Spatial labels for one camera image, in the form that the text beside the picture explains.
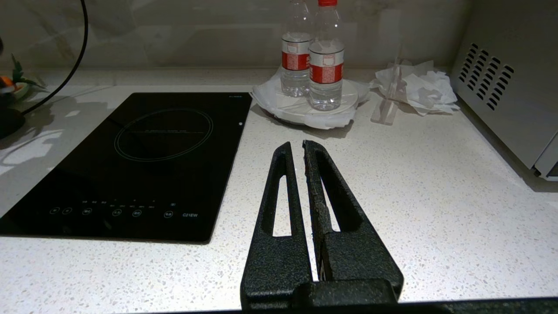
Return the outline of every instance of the red bottle cap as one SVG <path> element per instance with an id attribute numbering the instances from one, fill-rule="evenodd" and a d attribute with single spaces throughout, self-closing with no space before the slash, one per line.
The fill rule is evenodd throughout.
<path id="1" fill-rule="evenodd" d="M 331 7 L 336 5 L 337 0 L 318 0 L 318 6 L 320 7 Z"/>

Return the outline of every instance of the quartz countertop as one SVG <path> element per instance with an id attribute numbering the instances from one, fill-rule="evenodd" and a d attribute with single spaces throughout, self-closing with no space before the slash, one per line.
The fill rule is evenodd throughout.
<path id="1" fill-rule="evenodd" d="M 0 140 L 0 215 L 131 93 L 247 92 L 272 71 L 177 70 L 184 80 L 154 71 L 149 81 L 126 71 L 126 80 L 108 70 L 78 73 Z M 380 101 L 373 93 L 349 126 L 334 130 L 292 127 L 252 107 L 207 245 L 0 237 L 2 313 L 239 309 L 271 156 L 286 141 L 316 279 L 304 139 L 325 146 L 401 268 L 401 302 L 558 295 L 558 187 L 531 177 L 464 112 L 421 117 L 403 108 L 393 125 L 381 125 L 370 122 Z M 279 232 L 288 228 L 286 206 L 280 195 Z"/>

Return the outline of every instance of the induction cooktop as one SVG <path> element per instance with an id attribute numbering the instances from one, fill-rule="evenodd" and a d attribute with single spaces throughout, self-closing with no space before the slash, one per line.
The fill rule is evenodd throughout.
<path id="1" fill-rule="evenodd" d="M 0 234 L 207 243 L 247 93 L 135 93 L 0 218 Z"/>

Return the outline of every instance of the vent slot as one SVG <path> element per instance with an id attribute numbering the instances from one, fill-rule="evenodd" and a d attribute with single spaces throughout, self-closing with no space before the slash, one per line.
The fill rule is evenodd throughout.
<path id="1" fill-rule="evenodd" d="M 514 72 L 510 65 L 502 63 L 498 57 L 472 42 L 469 51 L 466 52 L 459 80 L 480 100 L 487 98 L 486 105 L 495 110 L 506 86 L 511 83 Z"/>

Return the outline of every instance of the white plate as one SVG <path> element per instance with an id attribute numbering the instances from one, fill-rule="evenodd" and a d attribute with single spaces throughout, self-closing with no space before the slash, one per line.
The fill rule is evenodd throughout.
<path id="1" fill-rule="evenodd" d="M 308 118 L 327 118 L 336 115 L 343 115 L 354 109 L 358 101 L 358 91 L 354 85 L 343 80 L 343 95 L 341 97 L 341 106 L 330 111 L 319 111 L 310 107 L 308 100 L 304 97 L 289 97 L 281 91 L 281 81 L 277 80 L 275 84 L 277 94 L 277 110 L 282 112 L 278 118 L 295 123 L 308 124 Z"/>

